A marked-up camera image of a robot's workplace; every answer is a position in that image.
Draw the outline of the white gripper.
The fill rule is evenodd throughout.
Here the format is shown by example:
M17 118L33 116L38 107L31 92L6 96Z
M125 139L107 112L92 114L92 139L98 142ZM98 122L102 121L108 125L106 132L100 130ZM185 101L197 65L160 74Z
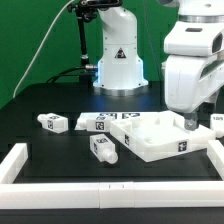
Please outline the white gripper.
M218 54L209 57L170 55L165 64L165 103L184 115L187 130L198 128L194 112L224 85L224 61Z

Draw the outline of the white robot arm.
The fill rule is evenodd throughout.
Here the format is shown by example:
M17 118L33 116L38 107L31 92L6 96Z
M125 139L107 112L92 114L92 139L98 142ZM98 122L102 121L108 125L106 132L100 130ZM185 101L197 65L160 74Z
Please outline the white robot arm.
M157 0L178 9L178 19L164 39L167 108L184 115L185 128L198 128L197 109L215 105L224 86L224 0ZM137 19L122 7L99 11L103 56L94 87L115 95L147 84L137 53Z

